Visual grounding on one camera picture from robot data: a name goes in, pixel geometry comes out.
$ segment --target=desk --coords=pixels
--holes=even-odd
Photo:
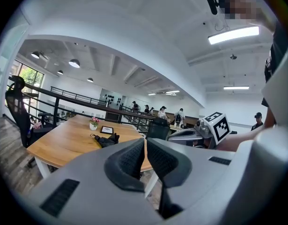
[[[175,127],[174,125],[170,125],[170,129],[171,130],[175,130],[175,131],[180,131],[180,130],[182,130],[183,128],[181,128],[181,127]]]
[[[89,120],[90,118],[88,117],[76,115],[45,134],[27,148],[27,151],[35,157],[43,178],[46,178],[50,174],[47,164],[59,168],[83,153],[101,149],[99,143],[90,134],[109,137],[110,135],[108,134],[100,133],[102,126],[114,128],[114,133],[120,135],[120,143],[142,138],[130,125],[106,121],[101,121],[97,130],[92,131],[89,129]],[[145,140],[145,159],[141,171],[150,169],[152,169],[152,166],[147,158]]]

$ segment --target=railing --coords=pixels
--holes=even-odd
[[[12,77],[9,77],[9,80],[11,80],[13,82],[15,81],[14,78],[12,78]],[[60,100],[64,100],[64,101],[67,101],[67,102],[70,102],[70,103],[73,103],[73,104],[82,105],[84,107],[98,109],[98,110],[105,111],[105,112],[108,112],[108,113],[119,114],[118,120],[110,120],[110,119],[105,119],[105,118],[99,118],[99,119],[100,120],[105,120],[105,121],[110,121],[110,122],[134,125],[134,126],[136,126],[136,128],[141,133],[147,133],[147,129],[145,131],[142,131],[142,128],[143,127],[148,127],[148,124],[144,124],[142,121],[143,120],[150,121],[150,120],[153,120],[155,118],[155,117],[150,116],[150,115],[131,113],[131,112],[126,111],[126,109],[124,111],[122,111],[122,110],[118,110],[118,109],[109,108],[109,107],[106,107],[105,105],[100,105],[99,102],[97,104],[93,104],[91,102],[86,102],[86,101],[83,101],[83,100],[67,97],[67,96],[61,95],[61,94],[56,93],[56,92],[52,92],[52,91],[48,91],[48,90],[45,90],[45,89],[42,89],[42,88],[39,88],[39,87],[32,86],[32,85],[27,84],[27,83],[25,84],[25,87],[30,88],[30,89],[35,90],[35,91],[38,91],[39,93],[43,93],[43,94],[46,94],[48,96],[51,96],[51,97],[55,98],[55,104],[53,105],[53,104],[50,104],[50,103],[47,103],[47,102],[45,102],[43,100],[38,99],[38,94],[37,93],[32,93],[32,94],[23,93],[23,97],[24,98],[29,98],[29,102],[28,103],[24,102],[24,104],[28,106],[28,114],[32,118],[36,118],[39,121],[41,120],[41,118],[39,118],[39,117],[37,117],[37,116],[35,116],[35,115],[30,113],[30,108],[33,108],[36,111],[40,111],[41,113],[46,113],[46,111],[41,110],[41,109],[39,109],[39,108],[37,108],[35,106],[32,106],[30,104],[31,99],[34,99],[34,100],[36,100],[36,101],[38,101],[40,103],[46,104],[46,105],[51,106],[51,107],[54,108],[53,114],[52,114],[53,123],[45,121],[45,123],[52,124],[53,127],[56,127],[57,123],[60,120],[67,120],[68,118],[70,118],[70,116],[66,116],[66,117],[60,116],[59,113],[58,113],[59,110],[66,111],[66,112],[70,113],[70,115],[74,114],[74,115],[81,115],[81,116],[85,116],[85,117],[89,117],[89,118],[92,117],[91,115],[87,115],[87,114],[83,114],[83,113],[75,112],[75,111],[70,111],[68,109],[60,107],[59,106],[59,101]],[[132,118],[131,120],[134,121],[134,123],[121,121],[121,117],[122,116],[120,116],[120,115],[126,116],[126,117],[131,117]]]
[[[95,99],[95,98],[91,98],[91,97],[87,97],[87,96],[83,96],[77,93],[73,93],[73,92],[69,92],[66,90],[62,90],[56,87],[51,87],[51,92],[63,95],[65,97],[68,98],[74,98],[74,99],[78,99],[87,103],[92,103],[92,104],[97,104],[97,105],[102,105],[102,106],[106,106],[106,102],[99,100],[99,99]]]
[[[137,130],[141,131],[142,133],[147,133],[148,132],[148,127],[149,127],[150,120],[135,116],[137,114],[147,115],[146,112],[140,112],[140,111],[134,112],[132,108],[125,107],[125,106],[122,106],[122,105],[120,106],[120,110],[132,113],[132,115],[124,115],[124,117],[128,120],[128,122],[130,122],[130,123],[133,122],[133,123],[137,124],[137,126],[136,126]]]

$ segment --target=table leg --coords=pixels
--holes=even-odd
[[[145,187],[145,198],[149,195],[149,193],[152,191],[154,185],[156,184],[158,180],[158,176],[156,175],[156,172],[153,172],[147,186]]]
[[[49,171],[48,165],[46,163],[43,163],[40,159],[36,158],[36,163],[37,163],[37,167],[40,170],[40,173],[42,174],[43,178],[47,178],[51,173]]]

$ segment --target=potted plant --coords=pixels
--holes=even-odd
[[[89,121],[89,128],[93,131],[95,131],[98,127],[100,120],[98,118],[92,117]]]

